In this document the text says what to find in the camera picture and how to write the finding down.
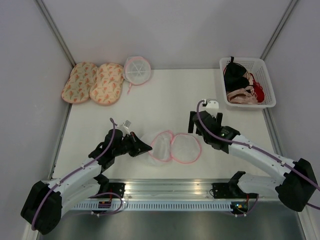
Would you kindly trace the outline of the white pink mesh laundry bag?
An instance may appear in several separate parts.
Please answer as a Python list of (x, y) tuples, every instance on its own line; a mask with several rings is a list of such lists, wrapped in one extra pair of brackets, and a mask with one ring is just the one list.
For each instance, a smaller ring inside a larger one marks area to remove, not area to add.
[(198, 139), (189, 133), (173, 133), (170, 130), (154, 131), (144, 134), (141, 140), (152, 147), (140, 159), (150, 166), (163, 166), (175, 161), (192, 164), (202, 154)]

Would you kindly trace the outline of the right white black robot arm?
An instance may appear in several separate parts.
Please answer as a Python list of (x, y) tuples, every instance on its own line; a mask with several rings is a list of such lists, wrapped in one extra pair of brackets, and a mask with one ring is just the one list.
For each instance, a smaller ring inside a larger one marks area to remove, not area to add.
[(309, 205), (310, 198), (320, 188), (312, 165), (303, 158), (294, 161), (255, 146), (236, 129), (222, 126), (222, 117), (220, 112), (211, 116), (206, 111), (191, 111), (188, 132), (195, 132), (215, 150), (239, 157), (268, 175), (238, 171), (228, 182), (229, 194), (235, 198), (244, 194), (277, 197), (295, 212)]

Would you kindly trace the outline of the black bra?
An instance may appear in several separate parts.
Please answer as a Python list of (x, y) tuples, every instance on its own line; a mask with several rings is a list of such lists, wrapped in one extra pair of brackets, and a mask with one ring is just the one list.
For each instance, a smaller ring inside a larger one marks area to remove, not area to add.
[(224, 86), (227, 92), (245, 89), (253, 86), (253, 80), (247, 69), (241, 64), (234, 62), (234, 57), (223, 70)]

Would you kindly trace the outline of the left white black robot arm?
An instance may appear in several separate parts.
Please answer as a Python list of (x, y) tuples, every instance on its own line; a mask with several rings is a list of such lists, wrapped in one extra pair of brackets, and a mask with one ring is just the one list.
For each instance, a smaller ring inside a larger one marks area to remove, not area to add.
[(116, 157), (128, 154), (134, 158), (152, 149), (134, 132), (124, 135), (119, 129), (110, 130), (80, 167), (62, 178), (36, 182), (22, 207), (21, 217), (33, 231), (50, 233), (78, 203), (108, 195), (109, 179), (103, 172), (114, 164)]

